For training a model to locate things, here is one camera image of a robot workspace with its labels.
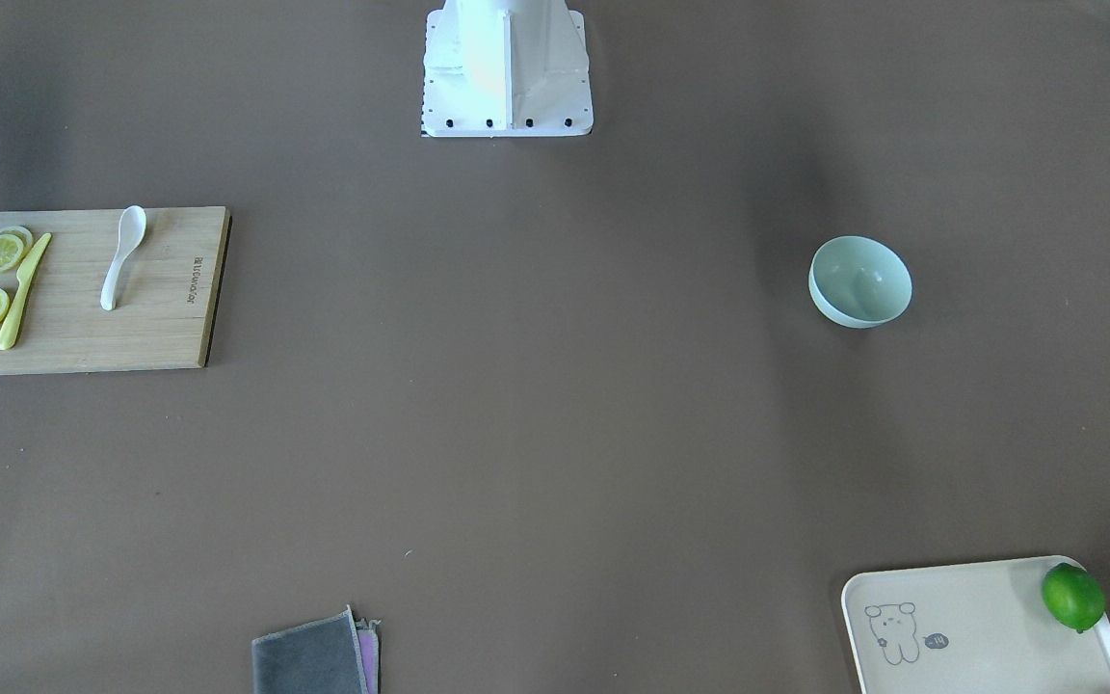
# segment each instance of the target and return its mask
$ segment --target wooden cutting board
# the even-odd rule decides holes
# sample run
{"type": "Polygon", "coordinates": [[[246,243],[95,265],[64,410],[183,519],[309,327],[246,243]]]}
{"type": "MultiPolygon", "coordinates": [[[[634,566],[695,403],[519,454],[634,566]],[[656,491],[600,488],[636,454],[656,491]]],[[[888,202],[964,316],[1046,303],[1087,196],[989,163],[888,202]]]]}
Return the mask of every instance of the wooden cutting board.
{"type": "MultiPolygon", "coordinates": [[[[122,210],[0,212],[0,229],[53,233],[37,266],[17,345],[0,374],[198,369],[208,359],[230,211],[145,210],[144,241],[123,264],[118,306],[101,309],[101,284],[119,243],[122,210]]],[[[0,273],[14,296],[14,269],[0,273]]]]}

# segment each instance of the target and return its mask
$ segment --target whole lime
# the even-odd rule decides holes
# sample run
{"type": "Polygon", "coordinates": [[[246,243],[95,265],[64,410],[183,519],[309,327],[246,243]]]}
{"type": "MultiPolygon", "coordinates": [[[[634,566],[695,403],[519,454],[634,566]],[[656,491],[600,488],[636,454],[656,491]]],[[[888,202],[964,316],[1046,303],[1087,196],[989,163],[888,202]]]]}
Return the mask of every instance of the whole lime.
{"type": "Polygon", "coordinates": [[[1060,563],[1043,576],[1043,603],[1058,623],[1078,633],[1102,618],[1107,601],[1099,582],[1082,567],[1060,563]]]}

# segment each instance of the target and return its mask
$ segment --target white spoon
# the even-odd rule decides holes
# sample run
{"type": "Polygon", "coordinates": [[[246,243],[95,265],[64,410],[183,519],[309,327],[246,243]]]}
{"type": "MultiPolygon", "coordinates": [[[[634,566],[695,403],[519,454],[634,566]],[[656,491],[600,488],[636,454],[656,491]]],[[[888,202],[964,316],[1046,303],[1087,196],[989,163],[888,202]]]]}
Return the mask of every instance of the white spoon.
{"type": "Polygon", "coordinates": [[[110,272],[105,273],[105,284],[101,286],[101,308],[113,311],[113,292],[119,286],[119,271],[123,260],[144,240],[144,228],[149,217],[140,205],[129,207],[119,219],[119,250],[113,252],[110,272]]]}

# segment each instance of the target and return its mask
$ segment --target cloth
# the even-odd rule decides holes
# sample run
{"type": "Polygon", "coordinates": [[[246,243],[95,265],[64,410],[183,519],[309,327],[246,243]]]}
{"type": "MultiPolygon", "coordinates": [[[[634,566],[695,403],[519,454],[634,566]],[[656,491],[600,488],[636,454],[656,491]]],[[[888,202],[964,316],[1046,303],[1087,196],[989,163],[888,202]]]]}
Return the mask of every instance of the cloth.
{"type": "Polygon", "coordinates": [[[255,694],[379,694],[379,621],[351,607],[252,641],[255,694]]]}

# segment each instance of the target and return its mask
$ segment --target yellow knife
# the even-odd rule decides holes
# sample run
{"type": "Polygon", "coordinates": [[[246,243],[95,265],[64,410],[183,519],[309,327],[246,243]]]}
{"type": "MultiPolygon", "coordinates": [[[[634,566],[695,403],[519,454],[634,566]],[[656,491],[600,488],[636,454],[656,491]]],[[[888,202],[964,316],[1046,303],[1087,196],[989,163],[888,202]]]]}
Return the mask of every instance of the yellow knife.
{"type": "Polygon", "coordinates": [[[14,299],[11,300],[11,308],[8,309],[8,318],[3,319],[3,328],[0,328],[0,350],[14,348],[14,341],[19,336],[19,321],[23,319],[23,303],[28,299],[28,289],[32,286],[32,275],[37,272],[37,263],[40,263],[40,255],[44,253],[46,245],[49,245],[50,234],[42,234],[36,245],[19,263],[17,280],[19,289],[14,299]]]}

